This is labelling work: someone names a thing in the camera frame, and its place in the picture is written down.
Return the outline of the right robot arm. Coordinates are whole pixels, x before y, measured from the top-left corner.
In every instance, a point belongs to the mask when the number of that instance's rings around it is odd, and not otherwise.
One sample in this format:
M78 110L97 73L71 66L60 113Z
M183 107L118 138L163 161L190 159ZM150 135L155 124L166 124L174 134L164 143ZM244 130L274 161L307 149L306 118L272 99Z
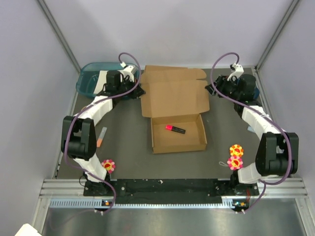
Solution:
M258 101L259 89L255 77L232 73L210 81L206 90L233 102L234 110L259 138L255 161L247 167L234 169L230 190L240 195L247 190L248 184L278 185L296 173L299 137L280 128L264 111Z

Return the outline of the brown cardboard box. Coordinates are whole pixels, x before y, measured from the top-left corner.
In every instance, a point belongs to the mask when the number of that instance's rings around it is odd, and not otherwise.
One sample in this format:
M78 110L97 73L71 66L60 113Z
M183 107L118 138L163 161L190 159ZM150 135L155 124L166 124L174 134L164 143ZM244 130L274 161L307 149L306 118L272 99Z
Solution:
M199 68L146 65L141 76L142 115L150 119L154 154L202 151L207 137L202 113L209 111L206 73ZM180 134L166 125L186 130Z

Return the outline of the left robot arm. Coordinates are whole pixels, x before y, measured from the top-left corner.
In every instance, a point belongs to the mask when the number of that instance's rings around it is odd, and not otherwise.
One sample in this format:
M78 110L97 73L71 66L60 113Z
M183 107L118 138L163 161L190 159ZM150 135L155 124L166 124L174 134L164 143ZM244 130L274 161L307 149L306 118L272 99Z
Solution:
M95 126L119 102L121 97L136 99L145 94L135 78L136 68L100 71L93 101L74 116L63 119L61 151L83 169L86 179L95 182L95 190L106 195L112 184L107 170L96 155Z

